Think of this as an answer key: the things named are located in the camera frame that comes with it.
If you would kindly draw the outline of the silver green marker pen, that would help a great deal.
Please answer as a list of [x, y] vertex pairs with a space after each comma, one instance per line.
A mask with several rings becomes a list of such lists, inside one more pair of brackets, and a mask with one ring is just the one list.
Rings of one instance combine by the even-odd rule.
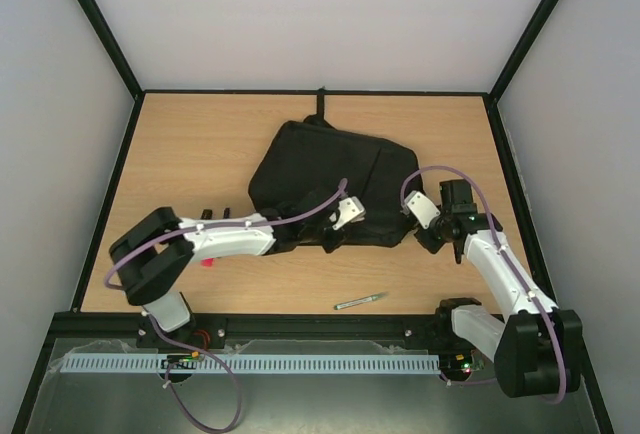
[[373, 303], [381, 299], [384, 299], [387, 296], [388, 296], [387, 292], [375, 293], [365, 297], [337, 303], [333, 306], [333, 309], [335, 311], [341, 311], [341, 310], [353, 308], [359, 305]]

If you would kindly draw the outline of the black student backpack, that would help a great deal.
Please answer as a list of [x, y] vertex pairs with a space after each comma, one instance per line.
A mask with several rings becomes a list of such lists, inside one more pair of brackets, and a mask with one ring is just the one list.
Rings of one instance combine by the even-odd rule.
[[249, 181], [248, 194], [257, 211], [289, 218], [328, 200], [345, 179], [346, 194], [360, 200], [366, 215], [347, 225], [343, 245], [392, 248], [414, 225], [401, 212], [400, 189], [417, 170], [412, 149], [338, 129], [319, 109], [281, 125]]

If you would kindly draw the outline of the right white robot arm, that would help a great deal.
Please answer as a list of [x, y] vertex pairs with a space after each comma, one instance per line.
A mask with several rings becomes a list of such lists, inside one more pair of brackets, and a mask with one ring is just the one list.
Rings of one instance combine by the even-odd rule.
[[451, 245], [455, 261], [468, 261], [488, 285], [502, 316], [475, 299], [447, 299], [436, 333], [445, 344], [470, 342], [494, 365], [497, 383], [510, 398], [545, 395], [559, 402], [581, 384], [583, 325], [573, 310], [560, 308], [535, 283], [512, 251], [482, 195], [466, 179], [443, 181], [441, 202], [402, 190], [404, 211], [418, 225], [419, 244], [432, 254]]

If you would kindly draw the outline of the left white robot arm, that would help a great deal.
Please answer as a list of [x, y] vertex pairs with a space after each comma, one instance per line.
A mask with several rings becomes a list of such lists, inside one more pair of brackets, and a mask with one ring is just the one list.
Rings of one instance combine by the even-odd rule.
[[184, 295], [174, 289], [189, 265], [286, 253], [309, 243], [330, 253], [344, 242], [347, 227], [364, 215], [363, 205], [347, 195], [344, 185], [330, 196], [312, 192], [297, 204], [285, 202], [240, 218], [191, 219], [161, 207], [112, 244], [113, 266], [104, 285], [124, 292], [130, 305], [173, 333], [192, 319]]

